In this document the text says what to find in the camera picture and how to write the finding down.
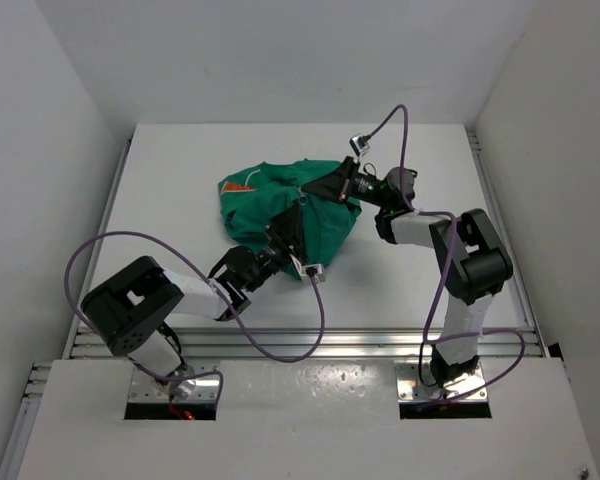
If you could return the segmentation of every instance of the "white wall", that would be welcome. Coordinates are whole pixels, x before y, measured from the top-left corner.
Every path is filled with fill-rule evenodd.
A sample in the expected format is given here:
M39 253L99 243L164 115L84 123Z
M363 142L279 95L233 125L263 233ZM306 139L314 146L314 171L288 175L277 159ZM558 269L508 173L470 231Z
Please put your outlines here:
M36 0L116 132L136 121L473 123L537 0Z
M600 471L600 0L541 2L478 137Z
M0 459L31 363L61 354L64 264L120 149L34 1L0 0Z

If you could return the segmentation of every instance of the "purple cable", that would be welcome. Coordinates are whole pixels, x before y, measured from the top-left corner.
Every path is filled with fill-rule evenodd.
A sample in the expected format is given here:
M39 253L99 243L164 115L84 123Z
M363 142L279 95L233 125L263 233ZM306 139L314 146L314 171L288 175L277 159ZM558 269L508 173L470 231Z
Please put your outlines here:
M76 251L73 252L71 257L69 258L69 261L67 262L67 266L64 271L64 294L65 294L65 297L67 297L67 302L69 303L69 306L71 307L73 312L76 314L76 316L80 320L82 320L94 332L96 332L97 330L93 327L93 325L91 324L89 319L86 317L86 315L84 315L80 311L76 300L73 298L73 295L71 294L71 288L69 287L69 278L71 276L71 269L72 269L73 264L75 263L76 259L78 258L78 256L91 244L97 242L98 240L107 238L107 237L117 237L117 236L144 238L145 240L149 240L150 242L160 245L161 247L168 250L176 257L178 257L180 260L182 260L182 262L184 262L185 265L187 265L191 270L193 270L196 273L196 275L198 275L198 277L200 277L200 279L203 282L205 282L210 287L214 288L213 284L211 283L211 280L198 267L196 267L187 257L185 257L182 253L180 253L174 247L172 247L168 243L163 242L159 238L156 238L156 237L146 234L146 233L125 231L125 230L101 233L99 235L96 235L93 238L90 238L89 240L85 241L84 243L82 243L76 249ZM318 308L320 310L320 330L318 331L318 337L316 338L316 342L313 344L313 346L306 353L304 353L298 357L280 357L280 356L274 355L274 354L268 352L267 350L265 350L262 346L260 346L258 341L253 337L251 332L249 332L246 325L240 318L240 315L238 314L236 309L231 304L231 301L229 300L229 298L227 298L227 296L221 290L215 289L215 288L214 288L214 290L216 291L218 296L222 299L222 301L227 304L227 308L231 312L231 315L233 315L233 318L238 323L240 330L242 330L242 333L244 334L245 337L247 337L247 339L249 340L251 345L253 345L265 357L270 358L271 360L275 360L277 362L282 362L282 363L295 363L295 362L300 362L300 361L310 357L311 354L316 351L316 349L320 346L320 342L322 341L322 337L324 336L324 331L325 331L325 327L326 327L324 305L322 303L322 297L320 296L320 292L318 290L318 286L316 285L314 278L310 277L310 280L311 280L311 285L313 286L313 291L315 292L315 295L316 295L316 299L318 301ZM154 372L149 371L142 365L139 365L135 362L134 362L134 364L136 365L136 367L138 367L144 373L152 376L156 380L160 380L163 382L183 382L185 380L195 380L196 378L207 377L210 375L217 375L220 378L218 397L220 396L219 394L222 391L222 382L223 382L224 378L219 371L200 373L200 374L196 374L196 375L190 375L188 377L163 377L162 375L158 375Z
M387 117L380 123L380 125L378 125L375 128L375 130L373 130L369 134L369 140L371 138L373 138L380 130L382 130L382 128L389 122L389 120L391 120L391 118L396 114L396 112L398 110L402 110L402 113L404 116L403 131L402 131L402 145L401 145L401 149L400 149L400 173L399 173L399 175L400 175L400 177L399 177L400 193L402 194L402 199L403 199L405 205L407 207L409 207L411 210L415 211L413 204L407 198L407 195L404 192L404 169L405 169L405 158L406 158L406 154L407 154L407 137L409 135L409 112L407 110L407 107L403 104L396 105L396 107L393 110L391 110L389 115L387 115ZM424 327L422 328L422 343L420 344L420 354L418 357L418 376L420 377L420 381L426 385L426 382L422 378L422 355L423 355L424 346L425 345L435 345L436 343L444 343L449 340L457 340L460 338L475 337L475 336L479 335L479 332L468 332L468 333L461 333L461 334L457 334L457 335L448 335L447 337L438 338L437 340L433 340L433 341L429 340L429 330L431 329L431 324L433 323L433 318L435 317L436 310L438 309L438 305L440 303L440 298L442 297L442 292L444 291L444 287L447 283L447 278L449 277L449 271L451 270L451 262L453 260L453 252L454 252L454 250L456 248L456 244L458 242L458 232L457 232L458 219L456 218L456 216L453 213L447 212L447 211L431 211L431 212L420 211L420 215L426 215L426 216L432 216L432 217L445 216L445 217L449 217L449 220L451 221L451 227L450 227L451 228L451 239L449 241L449 252L447 253L447 257L444 260L442 272L440 273L440 281L438 282L438 287L436 288L436 293L433 297L433 301L431 302L431 307L429 308L429 313L427 314L427 319L424 323ZM517 335L520 338L520 342L522 344L522 347L520 349L520 355L518 356L516 361L513 362L513 364L507 370L505 370L502 374L493 378L489 382L485 383L482 387L476 389L473 393L479 391L481 388L484 388L484 387L494 384L495 382L500 380L502 377L509 374L509 372L511 372L511 370L513 370L518 365L518 363L520 363L520 361L522 360L522 357L524 356L524 352L525 352L524 338L522 337L522 335L520 334L520 332L518 330L516 330L515 328L497 328L497 329L493 328L493 329L485 329L485 331L484 331L484 335L489 335L489 334L493 334L493 333L512 333L514 335ZM467 393L467 394L464 394L463 396L455 397L455 399L459 400L460 398L464 398L465 396L472 395L473 393ZM433 404L441 404L441 401L436 400Z

